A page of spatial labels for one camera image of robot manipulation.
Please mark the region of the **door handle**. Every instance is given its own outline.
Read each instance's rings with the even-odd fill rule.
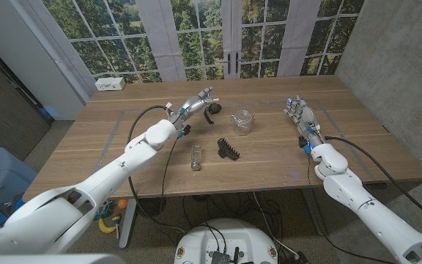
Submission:
[[[239,53],[235,53],[235,73],[239,72]]]
[[[231,54],[227,54],[227,74],[231,74]]]

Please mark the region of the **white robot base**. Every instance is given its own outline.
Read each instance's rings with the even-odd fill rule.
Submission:
[[[238,219],[213,219],[207,224],[222,233],[226,239],[226,249],[219,232],[211,228],[219,243],[218,250],[218,243],[210,229],[197,226],[180,240],[175,251],[175,264],[278,263],[275,244],[257,227]]]

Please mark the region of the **glass jar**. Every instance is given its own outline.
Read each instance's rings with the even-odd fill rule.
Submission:
[[[246,110],[239,110],[232,115],[234,123],[234,132],[237,135],[244,136],[250,133],[250,128],[255,119],[255,115]]]
[[[191,169],[199,170],[201,168],[201,147],[199,145],[191,146]]]

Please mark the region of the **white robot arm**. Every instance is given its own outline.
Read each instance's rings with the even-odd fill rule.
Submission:
[[[181,137],[185,121],[208,103],[212,87],[185,102],[170,120],[161,120],[134,138],[125,153],[82,183],[55,188],[28,201],[0,229],[0,254],[56,254],[76,242],[98,208],[134,172],[146,167],[169,139]]]
[[[422,264],[422,234],[365,190],[360,178],[348,168],[346,158],[331,144],[324,143],[320,126],[307,103],[299,95],[297,100],[290,98],[284,112],[307,141],[306,152],[319,162],[315,173],[323,180],[327,194],[358,215],[398,263]]]

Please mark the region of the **wall outlet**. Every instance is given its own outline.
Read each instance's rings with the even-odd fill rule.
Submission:
[[[99,78],[95,82],[95,86],[99,91],[118,91],[125,87],[125,80],[121,78]]]

